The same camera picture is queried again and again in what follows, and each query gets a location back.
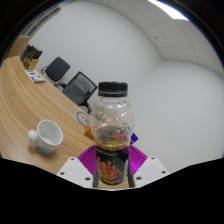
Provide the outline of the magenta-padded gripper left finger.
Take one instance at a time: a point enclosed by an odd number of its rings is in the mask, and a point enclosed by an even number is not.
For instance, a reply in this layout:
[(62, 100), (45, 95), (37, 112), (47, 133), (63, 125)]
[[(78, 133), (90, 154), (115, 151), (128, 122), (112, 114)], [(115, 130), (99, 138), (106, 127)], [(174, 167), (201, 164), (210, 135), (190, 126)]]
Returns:
[(91, 146), (78, 157), (70, 157), (57, 176), (84, 188), (94, 187), (96, 172), (95, 146)]

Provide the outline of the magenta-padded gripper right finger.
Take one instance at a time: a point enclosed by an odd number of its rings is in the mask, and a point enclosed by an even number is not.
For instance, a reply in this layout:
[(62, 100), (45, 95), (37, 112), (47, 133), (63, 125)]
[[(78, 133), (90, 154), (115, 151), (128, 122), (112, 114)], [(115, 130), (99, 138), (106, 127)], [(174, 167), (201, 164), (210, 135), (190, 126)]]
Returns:
[(169, 175), (168, 170), (155, 156), (146, 156), (134, 146), (129, 148), (128, 184), (140, 188)]

